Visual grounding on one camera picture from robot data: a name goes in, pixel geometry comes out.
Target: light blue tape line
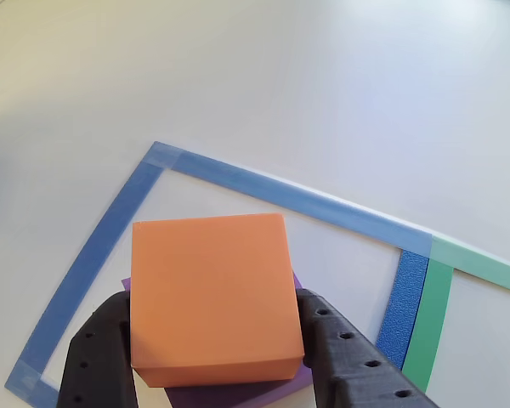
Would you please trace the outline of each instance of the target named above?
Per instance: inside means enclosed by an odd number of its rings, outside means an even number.
[[[428,258],[403,251],[376,346],[402,369],[421,301]]]
[[[26,402],[35,408],[56,408],[58,400],[59,391],[40,379]]]
[[[40,373],[111,250],[162,171],[173,165],[180,152],[154,143],[89,236],[37,322],[5,384],[22,400],[28,402],[39,384]]]
[[[41,376],[41,372],[34,370],[22,360],[17,360],[4,387],[22,400],[28,401]]]
[[[184,151],[172,170],[428,257],[429,233],[288,183]]]

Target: orange foam block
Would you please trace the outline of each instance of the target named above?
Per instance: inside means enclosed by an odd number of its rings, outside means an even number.
[[[134,224],[131,352],[150,387],[293,378],[304,351],[283,217]]]

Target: purple mat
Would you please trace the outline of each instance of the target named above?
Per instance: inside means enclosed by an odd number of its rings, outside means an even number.
[[[302,287],[297,277],[294,278],[295,287]],[[126,291],[130,291],[130,278],[123,279],[122,284]],[[312,371],[301,365],[297,375],[288,381],[177,387],[165,390],[173,408],[261,408],[308,387],[311,383]]]

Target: green tape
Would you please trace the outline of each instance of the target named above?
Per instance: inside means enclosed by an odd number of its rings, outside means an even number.
[[[452,275],[451,266],[433,259],[429,261],[416,324],[402,368],[403,374],[423,392],[427,391],[439,348]]]
[[[434,236],[430,258],[510,289],[510,265],[479,252]]]

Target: blue foam strip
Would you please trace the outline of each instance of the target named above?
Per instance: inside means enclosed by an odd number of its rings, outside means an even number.
[[[36,408],[55,408],[58,400],[59,391],[40,380],[26,402]]]
[[[403,251],[376,346],[402,369],[416,323],[428,258]]]
[[[368,235],[423,256],[428,256],[430,252],[432,238],[430,234],[287,183],[155,142],[111,203],[68,270],[5,384],[7,389],[32,406],[49,408],[56,404],[58,391],[41,380],[41,373],[111,250],[166,168]]]
[[[184,151],[172,170],[428,257],[432,236],[279,180]]]

